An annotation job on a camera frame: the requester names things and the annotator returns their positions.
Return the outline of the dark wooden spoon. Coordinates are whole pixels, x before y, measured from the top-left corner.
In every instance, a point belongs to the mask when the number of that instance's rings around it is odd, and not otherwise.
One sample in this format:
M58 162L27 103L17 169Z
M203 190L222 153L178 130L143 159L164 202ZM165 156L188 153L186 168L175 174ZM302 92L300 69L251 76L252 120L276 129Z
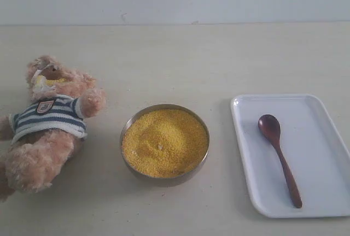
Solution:
M285 181L289 191L290 199L294 207L301 209L302 200L300 197L300 192L298 186L295 182L294 176L289 168L289 165L283 155L280 137L281 137L281 126L279 121L271 114L262 115L258 120L258 128L262 135L270 142L276 151L279 161L282 166Z

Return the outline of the teddy bear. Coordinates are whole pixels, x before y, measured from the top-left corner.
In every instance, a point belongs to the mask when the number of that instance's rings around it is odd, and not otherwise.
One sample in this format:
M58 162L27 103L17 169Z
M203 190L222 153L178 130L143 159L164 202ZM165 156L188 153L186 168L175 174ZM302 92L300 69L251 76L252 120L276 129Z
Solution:
M43 55L27 66L29 105L1 117L1 141L9 149L1 156L1 201L15 192L49 188L87 136L85 119L106 104L96 80Z

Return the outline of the white rectangular plastic tray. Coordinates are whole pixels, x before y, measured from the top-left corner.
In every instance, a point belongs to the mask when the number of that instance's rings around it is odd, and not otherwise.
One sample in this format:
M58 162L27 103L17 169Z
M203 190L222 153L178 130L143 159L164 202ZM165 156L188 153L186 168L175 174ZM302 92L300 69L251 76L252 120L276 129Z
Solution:
M324 104L309 94L239 95L231 100L246 184L256 210L270 218L349 215L349 151ZM258 128L271 114L300 191L293 206L279 158Z

